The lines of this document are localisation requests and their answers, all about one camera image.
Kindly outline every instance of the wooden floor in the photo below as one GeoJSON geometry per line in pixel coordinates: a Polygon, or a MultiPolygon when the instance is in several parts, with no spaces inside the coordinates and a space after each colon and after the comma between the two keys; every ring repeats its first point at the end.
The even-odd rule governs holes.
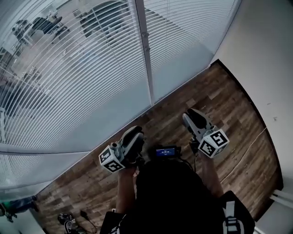
{"type": "MultiPolygon", "coordinates": [[[[189,107],[206,113],[226,132],[230,144],[214,159],[222,186],[225,191],[232,190],[252,216],[258,218],[267,209],[272,191],[282,187],[281,172],[266,131],[243,157],[264,126],[246,95],[219,64],[172,93],[125,129],[142,126],[147,137],[145,147],[153,143],[182,146],[183,158],[193,165],[194,156],[188,145],[190,134],[182,124],[182,114],[189,107]]],[[[106,145],[119,139],[124,130],[39,193],[41,225],[50,234],[64,233],[57,216],[68,212],[90,231],[91,226],[80,217],[80,210],[86,211],[101,227],[105,213],[115,207],[117,175],[100,167],[98,155],[106,145]]],[[[200,174],[200,161],[196,169],[200,174]]]]}

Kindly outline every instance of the person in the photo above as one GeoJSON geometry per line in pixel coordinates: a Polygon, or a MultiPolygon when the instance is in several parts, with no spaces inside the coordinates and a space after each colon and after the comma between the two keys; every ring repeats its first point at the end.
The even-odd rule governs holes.
{"type": "Polygon", "coordinates": [[[116,213],[106,214],[100,234],[223,233],[224,192],[213,159],[198,154],[201,178],[181,159],[146,163],[136,179],[137,196],[136,168],[119,171],[116,213]]]}

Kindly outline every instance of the cable on floor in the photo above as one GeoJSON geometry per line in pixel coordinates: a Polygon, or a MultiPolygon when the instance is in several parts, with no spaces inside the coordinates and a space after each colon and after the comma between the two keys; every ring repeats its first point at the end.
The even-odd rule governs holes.
{"type": "Polygon", "coordinates": [[[248,147],[248,149],[246,150],[246,152],[244,153],[244,155],[242,156],[241,160],[237,163],[237,165],[233,168],[233,170],[224,178],[221,180],[221,183],[227,178],[229,177],[234,171],[235,169],[238,167],[238,165],[242,162],[242,160],[244,159],[244,157],[246,156],[247,152],[249,151],[249,149],[251,148],[251,146],[254,144],[254,142],[256,142],[256,140],[258,139],[258,137],[267,129],[267,127],[261,131],[260,134],[257,135],[257,137],[254,139],[254,141],[250,144],[250,146],[248,147]]]}

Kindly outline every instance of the blue screen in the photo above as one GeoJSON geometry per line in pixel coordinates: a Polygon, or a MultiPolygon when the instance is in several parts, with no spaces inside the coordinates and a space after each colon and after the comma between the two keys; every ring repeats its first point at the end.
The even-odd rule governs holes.
{"type": "Polygon", "coordinates": [[[157,149],[156,150],[156,155],[157,156],[172,156],[175,155],[175,149],[170,148],[170,149],[157,149]]]}

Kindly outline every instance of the white vertical post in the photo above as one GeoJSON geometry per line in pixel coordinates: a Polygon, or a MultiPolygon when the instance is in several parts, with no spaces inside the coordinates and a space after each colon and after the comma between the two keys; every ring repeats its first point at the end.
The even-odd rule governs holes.
{"type": "Polygon", "coordinates": [[[145,55],[150,102],[151,102],[151,105],[154,105],[155,101],[154,101],[154,91],[153,91],[153,81],[152,81],[151,55],[150,55],[150,47],[148,42],[149,34],[147,32],[145,6],[144,6],[143,0],[129,0],[129,1],[131,1],[136,8],[134,9],[134,12],[135,12],[136,19],[139,23],[139,33],[141,34],[143,52],[145,55]]]}

